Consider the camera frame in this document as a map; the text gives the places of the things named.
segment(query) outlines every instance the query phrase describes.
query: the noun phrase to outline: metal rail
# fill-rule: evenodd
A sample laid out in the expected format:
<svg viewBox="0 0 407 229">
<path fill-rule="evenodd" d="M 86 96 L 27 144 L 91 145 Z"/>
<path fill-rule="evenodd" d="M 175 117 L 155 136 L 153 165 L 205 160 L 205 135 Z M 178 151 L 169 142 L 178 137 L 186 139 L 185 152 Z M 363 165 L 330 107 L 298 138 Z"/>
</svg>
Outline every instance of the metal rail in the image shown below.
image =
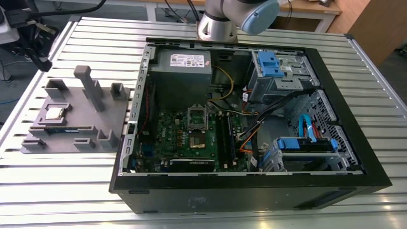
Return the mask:
<svg viewBox="0 0 407 229">
<path fill-rule="evenodd" d="M 0 131 L 0 227 L 63 228 L 394 228 L 407 225 L 406 105 L 354 41 L 341 34 L 266 31 L 239 41 L 317 48 L 394 186 L 322 210 L 137 215 L 108 193 L 115 153 L 20 153 L 50 78 L 80 85 L 78 64 L 90 65 L 102 86 L 134 88 L 146 37 L 197 38 L 195 25 L 83 18 L 70 22 L 52 54 L 54 68 L 38 73 Z"/>
</svg>

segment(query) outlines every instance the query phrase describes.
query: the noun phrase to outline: power supply label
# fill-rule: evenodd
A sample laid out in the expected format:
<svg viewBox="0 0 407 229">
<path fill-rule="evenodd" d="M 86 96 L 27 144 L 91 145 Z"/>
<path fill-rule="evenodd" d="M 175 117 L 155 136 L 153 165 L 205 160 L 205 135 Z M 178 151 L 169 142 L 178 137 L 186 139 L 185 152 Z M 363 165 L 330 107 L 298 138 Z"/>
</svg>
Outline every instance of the power supply label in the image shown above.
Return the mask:
<svg viewBox="0 0 407 229">
<path fill-rule="evenodd" d="M 205 56 L 203 55 L 171 55 L 171 67 L 191 67 L 205 68 Z"/>
</svg>

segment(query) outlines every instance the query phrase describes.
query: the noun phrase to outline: wooden table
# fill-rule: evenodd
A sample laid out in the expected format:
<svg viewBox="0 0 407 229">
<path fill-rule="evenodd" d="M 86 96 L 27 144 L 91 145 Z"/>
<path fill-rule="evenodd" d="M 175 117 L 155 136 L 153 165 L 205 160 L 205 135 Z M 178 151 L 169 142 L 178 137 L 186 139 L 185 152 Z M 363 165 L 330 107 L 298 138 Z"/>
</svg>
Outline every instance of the wooden table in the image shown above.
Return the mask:
<svg viewBox="0 0 407 229">
<path fill-rule="evenodd" d="M 60 0 L 64 2 L 98 3 L 100 0 Z M 205 10 L 206 0 L 193 0 L 197 10 Z M 187 0 L 169 0 L 174 9 L 190 10 Z M 149 21 L 157 21 L 157 8 L 169 8 L 165 0 L 108 0 L 106 4 L 124 6 L 143 6 L 147 9 Z M 281 6 L 281 17 L 287 17 L 290 5 Z M 326 32 L 337 15 L 342 10 L 335 3 L 330 7 L 319 5 L 309 0 L 293 0 L 293 18 L 307 18 L 321 20 L 315 32 Z"/>
</svg>

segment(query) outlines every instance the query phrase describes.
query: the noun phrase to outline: table leg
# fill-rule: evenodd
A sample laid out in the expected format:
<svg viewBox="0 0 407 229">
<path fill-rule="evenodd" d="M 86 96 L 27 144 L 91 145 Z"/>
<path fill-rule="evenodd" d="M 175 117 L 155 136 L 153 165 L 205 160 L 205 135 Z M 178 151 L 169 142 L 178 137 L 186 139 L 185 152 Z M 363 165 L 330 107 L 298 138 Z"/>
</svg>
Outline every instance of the table leg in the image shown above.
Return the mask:
<svg viewBox="0 0 407 229">
<path fill-rule="evenodd" d="M 158 21 L 155 9 L 158 8 L 157 3 L 146 2 L 147 20 Z"/>
<path fill-rule="evenodd" d="M 321 20 L 315 32 L 326 32 L 333 24 L 337 14 L 325 14 Z"/>
</svg>

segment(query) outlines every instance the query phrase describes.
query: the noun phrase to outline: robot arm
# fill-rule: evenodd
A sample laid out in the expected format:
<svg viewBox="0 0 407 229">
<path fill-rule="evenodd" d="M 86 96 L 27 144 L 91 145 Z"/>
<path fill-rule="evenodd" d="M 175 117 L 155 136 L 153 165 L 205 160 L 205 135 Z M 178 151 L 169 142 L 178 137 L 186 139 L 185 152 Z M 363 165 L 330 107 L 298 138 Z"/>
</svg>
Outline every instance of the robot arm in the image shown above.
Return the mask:
<svg viewBox="0 0 407 229">
<path fill-rule="evenodd" d="M 235 42 L 237 26 L 262 33 L 279 13 L 278 0 L 207 0 L 198 34 L 205 41 Z"/>
</svg>

